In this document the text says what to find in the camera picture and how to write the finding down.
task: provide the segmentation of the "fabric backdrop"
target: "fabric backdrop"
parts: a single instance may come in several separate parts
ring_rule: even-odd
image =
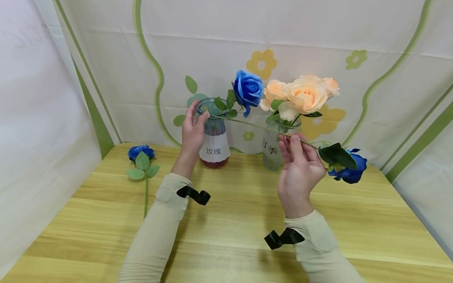
[[[101,161],[54,41],[32,0],[0,1],[0,281]]]
[[[428,178],[433,164],[448,167],[444,174],[452,164],[426,160],[452,159],[439,139],[452,131],[453,1],[54,4],[103,155],[125,141],[179,146],[187,105],[225,98],[238,69],[265,81],[334,77],[340,97],[328,101],[322,117],[304,118],[302,132],[317,145],[361,148],[453,256],[452,228],[442,228],[443,215],[453,214],[452,189],[446,178]],[[247,121],[264,125],[265,117],[256,108]],[[227,126],[233,151],[261,151],[262,130]],[[415,187],[422,180],[429,188]],[[426,192],[431,182],[437,189]]]

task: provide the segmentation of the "artificial rose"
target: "artificial rose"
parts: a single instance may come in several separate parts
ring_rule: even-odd
[[[294,109],[301,114],[310,114],[318,111],[327,101],[328,95],[325,84],[317,77],[302,76],[296,79],[290,87],[288,99]]]
[[[272,112],[274,112],[274,110],[270,107],[270,101],[265,99],[265,98],[261,99],[260,107],[264,111],[272,111]]]
[[[338,91],[338,83],[336,80],[334,80],[331,77],[326,77],[323,78],[324,85],[326,86],[326,92],[328,99],[333,97],[333,96],[338,96],[340,95],[340,92]]]
[[[147,144],[142,144],[142,145],[137,145],[137,146],[133,146],[129,149],[129,151],[127,152],[127,156],[129,156],[129,159],[131,161],[134,161],[135,163],[135,159],[137,158],[137,156],[139,155],[140,152],[144,152],[150,159],[153,159],[154,158],[154,149],[150,149],[149,148],[149,145]]]
[[[264,95],[270,103],[274,99],[288,100],[287,95],[284,93],[286,83],[280,82],[279,80],[270,80],[267,83],[267,87],[264,89]]]
[[[299,111],[291,101],[285,101],[279,105],[279,115],[282,120],[294,121],[299,115]]]
[[[362,156],[358,154],[354,154],[358,152],[360,149],[351,149],[346,151],[354,158],[354,161],[357,164],[357,170],[352,170],[352,169],[343,169],[340,170],[339,172],[335,171],[335,169],[332,169],[329,171],[329,176],[335,176],[335,180],[340,181],[343,179],[346,183],[349,184],[355,184],[360,181],[362,178],[363,171],[366,169],[366,158],[363,158]]]
[[[263,82],[257,75],[239,70],[233,85],[237,103],[244,106],[244,117],[250,114],[250,106],[257,107],[263,93]]]

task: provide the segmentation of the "black strap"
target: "black strap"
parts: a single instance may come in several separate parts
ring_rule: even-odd
[[[202,206],[205,206],[209,199],[211,198],[211,195],[206,192],[206,191],[201,191],[198,193],[197,190],[193,189],[192,187],[189,186],[184,186],[180,188],[176,194],[180,197],[186,198],[187,196],[191,197],[194,201],[198,202]]]
[[[272,230],[265,238],[270,249],[278,249],[283,245],[294,245],[305,241],[305,238],[296,230],[286,228],[282,235],[278,235],[275,230]]]

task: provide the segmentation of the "blue glass vase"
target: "blue glass vase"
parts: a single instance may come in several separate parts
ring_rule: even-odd
[[[197,103],[195,109],[199,115],[208,111],[210,115],[226,117],[228,110],[220,110],[214,103],[214,98],[206,98]],[[201,162],[210,168],[219,168],[225,165],[230,156],[225,120],[210,116],[204,123],[204,144],[200,150]]]
[[[276,130],[281,133],[300,133],[301,121],[297,120],[293,126],[287,126],[277,120],[273,120],[267,124],[268,129]],[[270,171],[280,170],[283,166],[283,156],[280,152],[279,134],[265,130],[263,136],[263,166]]]

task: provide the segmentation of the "hand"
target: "hand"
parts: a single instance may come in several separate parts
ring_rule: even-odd
[[[181,153],[173,165],[172,173],[190,179],[193,168],[197,163],[199,152],[204,142],[204,123],[209,118],[209,112],[195,117],[195,105],[198,100],[194,100],[186,111],[186,118],[183,122],[183,144]]]
[[[291,138],[280,135],[280,150],[284,159],[277,194],[287,218],[300,218],[313,212],[310,193],[325,176],[316,149],[300,141],[302,134]]]

